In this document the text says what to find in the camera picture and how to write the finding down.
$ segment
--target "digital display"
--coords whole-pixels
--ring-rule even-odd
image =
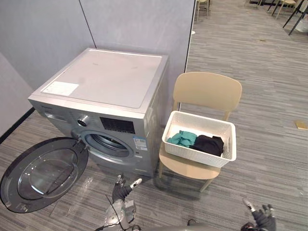
[[[100,117],[100,119],[106,130],[135,134],[134,124],[132,121],[104,117]]]

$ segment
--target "white label sticker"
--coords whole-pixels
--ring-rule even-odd
[[[69,96],[78,86],[79,85],[76,83],[64,83],[64,82],[54,81],[42,92],[55,95]]]
[[[146,139],[145,138],[134,136],[133,139],[134,139],[134,142],[135,142],[137,149],[144,150],[144,151],[148,150],[148,148],[146,147]]]

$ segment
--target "laundry basket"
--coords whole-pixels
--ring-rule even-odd
[[[209,137],[221,137],[224,142],[221,157],[168,143],[168,138],[174,136],[180,130],[192,132],[197,136],[206,135]],[[222,167],[229,161],[234,161],[236,159],[235,126],[230,122],[173,111],[167,122],[162,140],[165,144],[167,153],[206,165]]]

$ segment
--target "clothing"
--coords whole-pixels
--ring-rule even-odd
[[[189,148],[191,145],[194,144],[196,138],[197,135],[192,132],[180,131],[172,138],[169,138],[167,142]]]
[[[200,135],[196,138],[194,145],[191,145],[190,148],[221,156],[223,153],[223,141],[221,137],[213,136],[213,138],[211,138],[205,135]]]

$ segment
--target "front-loading washing machine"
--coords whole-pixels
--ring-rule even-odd
[[[29,96],[66,137],[26,150],[1,179],[5,206],[44,208],[98,165],[152,177],[166,112],[168,57],[86,49]]]

